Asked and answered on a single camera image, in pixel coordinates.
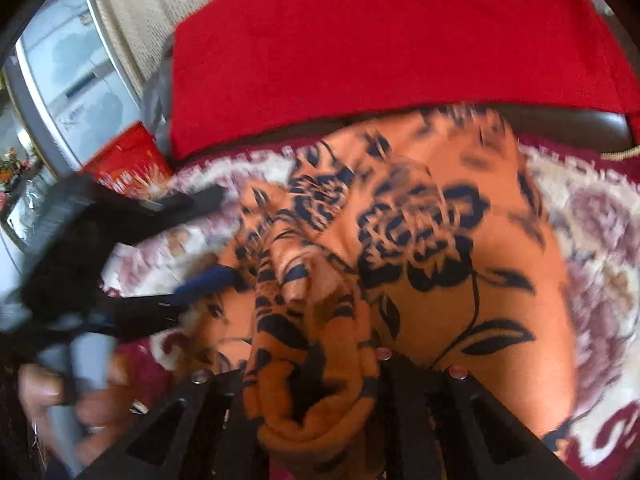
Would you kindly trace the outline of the person left hand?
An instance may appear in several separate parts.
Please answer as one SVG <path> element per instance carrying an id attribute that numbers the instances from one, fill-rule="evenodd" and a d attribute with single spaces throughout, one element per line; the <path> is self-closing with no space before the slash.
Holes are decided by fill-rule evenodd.
<path id="1" fill-rule="evenodd" d="M 90 465 L 134 426 L 137 416 L 130 408 L 136 396 L 127 359 L 115 354 L 107 373 L 107 387 L 89 391 L 75 404 L 78 420 L 85 426 L 98 428 L 97 432 L 87 434 L 75 448 L 76 456 L 84 466 Z M 18 397 L 44 445 L 61 458 L 62 446 L 54 435 L 48 409 L 64 402 L 63 379 L 38 364 L 24 364 L 18 372 Z"/>

